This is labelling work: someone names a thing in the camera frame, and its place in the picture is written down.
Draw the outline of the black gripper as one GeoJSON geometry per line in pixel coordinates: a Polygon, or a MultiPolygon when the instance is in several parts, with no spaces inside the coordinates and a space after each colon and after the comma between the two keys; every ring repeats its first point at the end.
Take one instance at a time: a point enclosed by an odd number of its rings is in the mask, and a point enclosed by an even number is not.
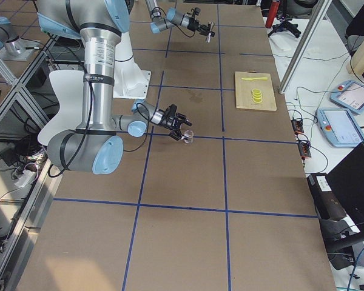
{"type": "Polygon", "coordinates": [[[214,22],[210,21],[207,24],[200,24],[199,20],[196,17],[200,14],[200,8],[193,8],[189,13],[189,23],[187,25],[187,29],[192,32],[200,32],[203,36],[206,37],[214,37],[215,33],[210,31],[214,27],[214,22]]]}
{"type": "Polygon", "coordinates": [[[171,104],[164,112],[162,112],[159,126],[167,128],[170,131],[169,136],[176,141],[180,141],[184,139],[184,135],[182,134],[180,128],[183,124],[191,127],[192,123],[188,120],[187,116],[177,112],[177,106],[175,104],[171,104]]]}

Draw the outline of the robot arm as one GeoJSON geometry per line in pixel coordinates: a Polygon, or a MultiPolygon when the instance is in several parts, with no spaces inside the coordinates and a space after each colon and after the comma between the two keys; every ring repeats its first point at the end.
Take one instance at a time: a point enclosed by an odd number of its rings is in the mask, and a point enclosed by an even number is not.
{"type": "Polygon", "coordinates": [[[207,24],[201,24],[197,19],[201,12],[198,7],[192,8],[187,13],[181,13],[176,8],[170,8],[165,13],[156,1],[146,1],[146,5],[152,21],[150,29],[154,34],[176,27],[188,38],[193,37],[195,32],[198,32],[206,37],[208,43],[215,36],[214,22],[209,21],[207,24]]]}
{"type": "Polygon", "coordinates": [[[162,110],[146,101],[150,73],[134,61],[125,1],[39,1],[36,6],[42,31],[84,45],[80,71],[50,74],[60,108],[38,137],[60,172],[114,172],[124,153],[118,131],[140,137],[153,124],[175,140],[184,138],[181,126],[189,120],[175,105],[162,110]]]}

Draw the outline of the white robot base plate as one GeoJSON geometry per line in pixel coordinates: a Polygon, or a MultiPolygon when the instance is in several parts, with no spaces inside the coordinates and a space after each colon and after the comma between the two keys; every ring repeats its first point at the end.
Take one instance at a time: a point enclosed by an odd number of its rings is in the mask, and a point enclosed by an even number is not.
{"type": "Polygon", "coordinates": [[[135,62],[129,32],[123,33],[115,47],[113,98],[146,99],[150,77],[135,62]]]}

